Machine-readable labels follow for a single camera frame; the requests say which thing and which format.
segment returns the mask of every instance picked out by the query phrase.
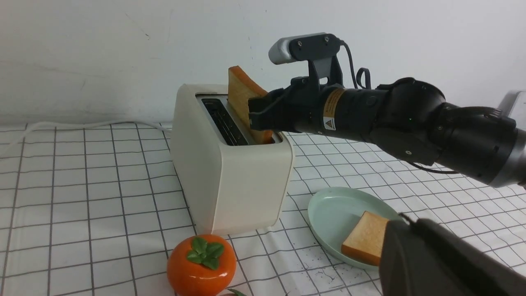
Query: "white toaster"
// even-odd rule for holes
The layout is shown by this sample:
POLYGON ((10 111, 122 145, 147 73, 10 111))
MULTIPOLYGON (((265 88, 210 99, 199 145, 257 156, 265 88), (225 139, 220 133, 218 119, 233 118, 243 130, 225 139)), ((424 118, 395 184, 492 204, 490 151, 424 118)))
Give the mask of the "white toaster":
POLYGON ((283 133, 254 143, 227 104, 227 85, 177 91, 170 150, 199 234, 227 235, 274 225, 292 171, 283 133))

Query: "plate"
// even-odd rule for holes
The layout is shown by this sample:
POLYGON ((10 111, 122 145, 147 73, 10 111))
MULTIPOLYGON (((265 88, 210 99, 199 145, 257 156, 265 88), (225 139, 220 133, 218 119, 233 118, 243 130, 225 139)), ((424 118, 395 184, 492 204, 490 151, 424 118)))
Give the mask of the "plate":
POLYGON ((389 220, 402 220, 398 213, 381 199, 352 188, 331 187, 318 191, 308 207, 309 226, 321 246, 333 257, 349 265, 378 270, 343 255, 341 244, 355 228, 364 211, 389 220))

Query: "grid tablecloth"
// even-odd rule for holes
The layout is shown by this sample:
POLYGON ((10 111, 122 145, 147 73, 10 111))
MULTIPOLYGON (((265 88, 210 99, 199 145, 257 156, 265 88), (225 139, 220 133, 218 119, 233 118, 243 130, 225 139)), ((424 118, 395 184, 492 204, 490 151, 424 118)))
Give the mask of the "grid tablecloth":
MULTIPOLYGON (((24 128, 2 127, 0 150, 24 128)), ((225 237, 238 258, 231 285, 246 295, 381 295, 377 272, 332 258, 307 226, 312 194, 329 186, 360 189, 413 219, 434 219, 526 274, 523 188, 429 174, 375 145, 289 138, 296 160, 280 221, 225 237)), ((167 257, 194 234, 169 133, 130 123, 39 130, 0 160, 4 296, 173 295, 167 257)))

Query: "artificial persimmon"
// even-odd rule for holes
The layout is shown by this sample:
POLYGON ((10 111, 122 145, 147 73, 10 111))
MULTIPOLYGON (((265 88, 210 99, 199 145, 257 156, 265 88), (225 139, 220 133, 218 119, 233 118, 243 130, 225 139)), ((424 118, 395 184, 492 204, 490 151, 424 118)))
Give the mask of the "artificial persimmon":
POLYGON ((168 259, 166 273, 179 296, 215 296, 236 272, 236 255, 222 237, 205 234, 180 242, 168 259))

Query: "yellow label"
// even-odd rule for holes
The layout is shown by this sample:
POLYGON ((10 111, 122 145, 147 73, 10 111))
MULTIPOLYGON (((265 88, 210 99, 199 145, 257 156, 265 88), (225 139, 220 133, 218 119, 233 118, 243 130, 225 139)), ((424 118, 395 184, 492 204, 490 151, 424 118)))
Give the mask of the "yellow label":
POLYGON ((345 92, 344 88, 338 88, 332 91, 329 97, 325 101, 325 107, 323 108, 323 127, 326 130, 335 131, 336 125, 334 122, 334 115, 336 112, 336 106, 341 98, 341 95, 345 92))

